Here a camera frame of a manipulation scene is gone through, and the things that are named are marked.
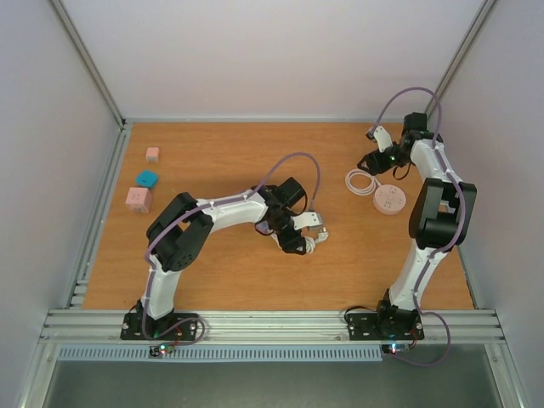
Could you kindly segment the purple power strip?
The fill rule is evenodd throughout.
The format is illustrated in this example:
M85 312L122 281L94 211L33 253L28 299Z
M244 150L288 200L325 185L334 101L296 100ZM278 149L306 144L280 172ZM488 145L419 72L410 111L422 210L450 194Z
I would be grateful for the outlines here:
M269 227L269 224L266 221L262 221L262 222L254 224L254 229L260 235L270 236L274 234L274 231Z

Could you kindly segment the large pink cube adapter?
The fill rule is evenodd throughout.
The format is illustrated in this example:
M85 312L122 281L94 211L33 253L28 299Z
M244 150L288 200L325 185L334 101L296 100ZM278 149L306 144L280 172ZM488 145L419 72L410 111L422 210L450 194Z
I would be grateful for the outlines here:
M153 196L145 187L131 187L128 189L125 205L133 213L149 213Z

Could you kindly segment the teal square plug adapter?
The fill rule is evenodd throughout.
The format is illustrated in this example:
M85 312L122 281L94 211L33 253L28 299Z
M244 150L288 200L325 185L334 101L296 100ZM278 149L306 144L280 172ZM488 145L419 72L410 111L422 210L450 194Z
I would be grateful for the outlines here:
M159 176L149 170L142 171L136 178L136 183L139 187L152 189L159 180Z

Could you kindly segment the small pink plug adapter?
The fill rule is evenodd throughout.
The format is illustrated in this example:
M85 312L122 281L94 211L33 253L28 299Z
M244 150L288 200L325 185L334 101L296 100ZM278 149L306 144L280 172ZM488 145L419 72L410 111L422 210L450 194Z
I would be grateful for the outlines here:
M160 158L160 148L157 146L148 147L145 152L145 160L147 162L158 162Z

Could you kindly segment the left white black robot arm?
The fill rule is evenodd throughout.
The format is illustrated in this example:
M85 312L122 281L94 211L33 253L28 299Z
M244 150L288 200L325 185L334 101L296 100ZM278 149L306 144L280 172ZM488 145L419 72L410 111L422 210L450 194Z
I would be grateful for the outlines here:
M322 220L312 209L296 214L292 207L301 199L308 196L294 178L215 200L177 195L146 232L149 245L144 258L150 275L138 309L142 333L152 338L169 333L179 277L213 232L250 223L260 234L274 236L283 252L311 252L314 242L302 230L318 228Z

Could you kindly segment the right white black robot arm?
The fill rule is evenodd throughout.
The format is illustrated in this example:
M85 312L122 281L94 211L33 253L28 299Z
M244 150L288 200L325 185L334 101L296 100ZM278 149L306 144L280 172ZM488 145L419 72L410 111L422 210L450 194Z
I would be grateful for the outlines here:
M371 176L412 165L422 178L409 219L411 250L399 278L377 304L374 326L382 339L420 333L423 292L439 263L463 243L477 196L476 186L462 181L451 167L441 135L427 125L423 113L405 116L398 142L383 126L371 127L367 138L377 149L358 163Z

